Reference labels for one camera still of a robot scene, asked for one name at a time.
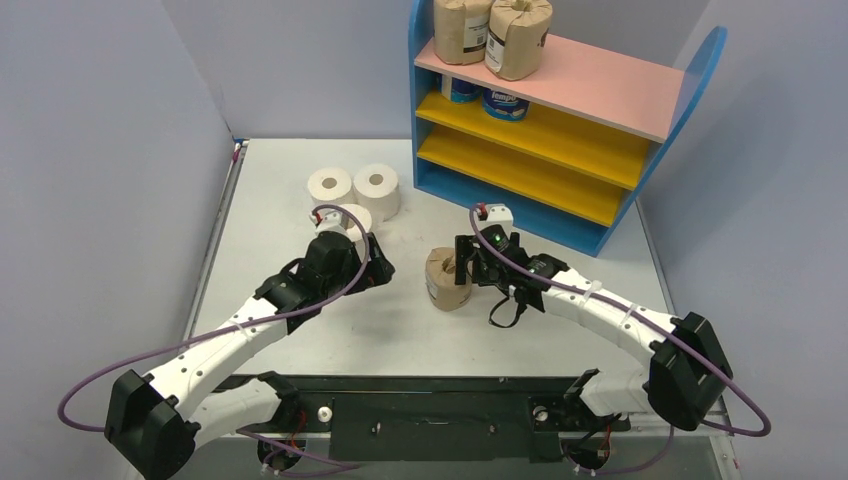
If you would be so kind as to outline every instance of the light purple wall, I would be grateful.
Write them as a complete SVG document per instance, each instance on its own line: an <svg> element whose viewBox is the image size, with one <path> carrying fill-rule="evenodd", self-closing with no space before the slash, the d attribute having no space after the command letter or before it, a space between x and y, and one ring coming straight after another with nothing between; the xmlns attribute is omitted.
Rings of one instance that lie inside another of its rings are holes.
<svg viewBox="0 0 848 480"><path fill-rule="evenodd" d="M409 138L412 0L162 0L247 137ZM708 0L553 0L551 32L671 64Z"/></svg>
<svg viewBox="0 0 848 480"><path fill-rule="evenodd" d="M232 141L159 2L3 2L0 32L0 476L121 478L56 405L182 333Z"/></svg>
<svg viewBox="0 0 848 480"><path fill-rule="evenodd" d="M676 309L712 319L774 420L736 439L745 478L848 478L848 3L712 0L678 66L716 24L725 55L646 217Z"/></svg>

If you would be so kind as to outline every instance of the brown toilet paper roll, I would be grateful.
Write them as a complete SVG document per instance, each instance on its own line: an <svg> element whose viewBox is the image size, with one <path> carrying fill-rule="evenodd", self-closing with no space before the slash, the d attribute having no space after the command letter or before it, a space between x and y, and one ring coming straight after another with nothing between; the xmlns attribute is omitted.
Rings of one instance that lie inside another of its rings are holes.
<svg viewBox="0 0 848 480"><path fill-rule="evenodd" d="M450 312L465 305L471 297L471 280L465 285L454 285L456 257L450 247L434 248L427 257L424 276L430 301L439 310Z"/></svg>
<svg viewBox="0 0 848 480"><path fill-rule="evenodd" d="M483 61L494 0L434 0L436 55L445 63Z"/></svg>
<svg viewBox="0 0 848 480"><path fill-rule="evenodd" d="M538 70L553 12L547 0L496 0L486 67L505 80L521 80Z"/></svg>

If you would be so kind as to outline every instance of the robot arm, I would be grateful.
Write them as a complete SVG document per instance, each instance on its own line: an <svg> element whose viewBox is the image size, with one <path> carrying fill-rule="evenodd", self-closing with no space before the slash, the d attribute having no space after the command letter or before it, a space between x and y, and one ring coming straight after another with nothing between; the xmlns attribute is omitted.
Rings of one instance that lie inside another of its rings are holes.
<svg viewBox="0 0 848 480"><path fill-rule="evenodd" d="M659 332L632 317L648 318L661 330L678 337L732 378L732 372L710 322L690 313L685 319L641 307L591 281L565 262L549 255L530 257L512 232L512 214L503 205L490 205L478 215L484 239L525 270L552 282L585 291L574 293L543 283L505 265L476 236L457 236L457 264L472 263L474 284L496 286L517 303L515 320L528 306L560 316L606 338L635 358L642 368L632 371L586 372L569 392L598 417L617 413L657 413L675 427L694 430L724 390L724 384ZM464 284L465 268L456 282ZM612 303L624 306L624 311Z"/></svg>
<svg viewBox="0 0 848 480"><path fill-rule="evenodd" d="M340 220L338 213L324 218L304 258L268 277L219 327L236 327L233 331L197 343L144 376L130 370L115 381L105 435L147 480L170 478L201 445L278 414L288 392L271 375L210 394L244 362L321 309L268 323L254 320L316 306L353 281L362 263L354 243L337 228ZM368 240L364 274L348 295L384 285L394 274L374 235Z"/></svg>

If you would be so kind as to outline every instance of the cable tie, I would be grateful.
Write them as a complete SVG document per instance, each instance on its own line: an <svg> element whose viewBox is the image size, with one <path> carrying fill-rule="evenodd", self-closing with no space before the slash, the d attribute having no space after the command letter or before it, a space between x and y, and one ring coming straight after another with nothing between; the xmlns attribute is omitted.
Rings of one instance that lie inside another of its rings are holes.
<svg viewBox="0 0 848 480"><path fill-rule="evenodd" d="M633 314L633 312L636 310L636 307L638 307L638 306L639 305L637 305L635 303L631 303L630 308L627 309L627 311L624 313L624 317L622 317L621 321L618 323L618 346L619 347L621 346L621 331L625 330L624 325L627 323L628 320L630 320L630 316ZM640 329L638 329L638 328L636 329L636 338L639 340L639 344L641 345L642 344L642 334L639 330Z"/></svg>
<svg viewBox="0 0 848 480"><path fill-rule="evenodd" d="M603 284L601 283L600 280L593 280L592 284L589 285L589 288L587 288L586 291L583 292L583 299L580 300L580 303L577 305L577 307L580 309L580 311L577 313L577 317L580 320L581 326L584 326L584 327L586 326L586 322L583 319L583 315L584 315L583 312L586 310L586 303L589 301L589 299L592 297L592 295L595 292L597 292L598 290L600 290L602 288L603 288Z"/></svg>
<svg viewBox="0 0 848 480"><path fill-rule="evenodd" d="M241 334L244 335L244 338L247 339L247 344L250 345L250 342L253 341L253 337L251 337L250 334L247 333L247 330L245 330L244 327L242 327L239 322L237 322L233 318L229 318L229 319L227 319L226 323L230 323L232 325L235 325L235 327L239 329ZM256 349L251 349L251 350L253 350L253 356L254 357L256 356L257 353L259 353L259 352L256 351Z"/></svg>

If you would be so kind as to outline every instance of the screw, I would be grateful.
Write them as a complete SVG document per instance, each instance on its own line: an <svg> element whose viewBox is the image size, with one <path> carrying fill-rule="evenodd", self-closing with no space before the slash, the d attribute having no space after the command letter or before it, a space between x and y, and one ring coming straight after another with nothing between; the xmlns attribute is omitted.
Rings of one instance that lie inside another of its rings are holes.
<svg viewBox="0 0 848 480"><path fill-rule="evenodd" d="M548 409L539 405L533 409L533 418L535 418L537 422L544 422L548 419Z"/></svg>
<svg viewBox="0 0 848 480"><path fill-rule="evenodd" d="M333 411L330 410L330 407L321 407L318 409L318 420L321 423L327 423L331 418L333 418Z"/></svg>

